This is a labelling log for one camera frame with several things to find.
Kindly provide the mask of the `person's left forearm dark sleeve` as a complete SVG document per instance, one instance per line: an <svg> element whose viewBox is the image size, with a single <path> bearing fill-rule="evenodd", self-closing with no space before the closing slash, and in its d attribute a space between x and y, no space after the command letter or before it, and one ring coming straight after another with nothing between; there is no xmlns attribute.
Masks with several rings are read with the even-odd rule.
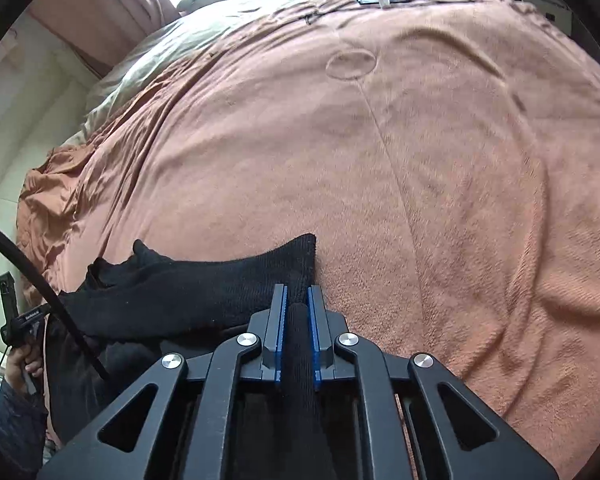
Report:
<svg viewBox="0 0 600 480"><path fill-rule="evenodd" d="M40 394L21 393L6 380L0 389L0 452L20 478L43 466L47 411Z"/></svg>

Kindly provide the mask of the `person's left hand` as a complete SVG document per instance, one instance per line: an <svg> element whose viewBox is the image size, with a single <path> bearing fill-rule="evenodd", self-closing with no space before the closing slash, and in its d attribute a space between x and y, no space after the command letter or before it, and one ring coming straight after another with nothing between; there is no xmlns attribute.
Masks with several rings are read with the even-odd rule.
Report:
<svg viewBox="0 0 600 480"><path fill-rule="evenodd" d="M5 368L5 380L16 393L22 396L28 393L24 374L28 374L32 378L40 378L43 372L41 350L36 342L27 342L21 347L9 350Z"/></svg>

